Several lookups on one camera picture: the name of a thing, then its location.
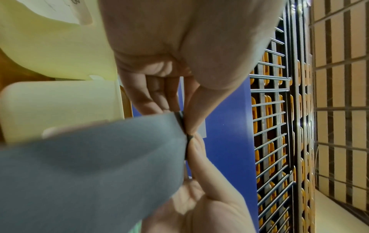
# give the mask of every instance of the blue panel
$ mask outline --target blue panel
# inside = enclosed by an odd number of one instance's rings
[[[206,154],[242,194],[259,231],[250,80],[206,118]]]

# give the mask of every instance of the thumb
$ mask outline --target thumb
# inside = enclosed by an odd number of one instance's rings
[[[187,147],[187,160],[205,194],[213,200],[227,204],[245,205],[242,195],[229,183],[205,155],[202,140],[194,137]]]
[[[213,90],[200,86],[184,108],[186,133],[193,135],[205,118],[236,88]]]

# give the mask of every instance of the gray cloth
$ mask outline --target gray cloth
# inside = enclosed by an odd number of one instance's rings
[[[181,120],[139,117],[1,150],[0,232],[128,232],[183,182]]]

